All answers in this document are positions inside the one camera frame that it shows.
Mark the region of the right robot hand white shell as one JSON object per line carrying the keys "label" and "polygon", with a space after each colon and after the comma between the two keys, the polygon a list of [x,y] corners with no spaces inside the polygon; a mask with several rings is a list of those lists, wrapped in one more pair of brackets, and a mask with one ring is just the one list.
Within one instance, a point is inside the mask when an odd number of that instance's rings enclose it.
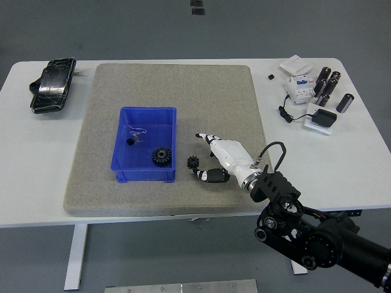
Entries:
{"label": "right robot hand white shell", "polygon": [[221,139],[211,134],[197,133],[195,136],[209,144],[211,152],[221,166],[229,175],[236,177],[243,190],[250,192],[250,185],[259,177],[261,170],[252,166],[254,160],[242,144],[236,140]]}

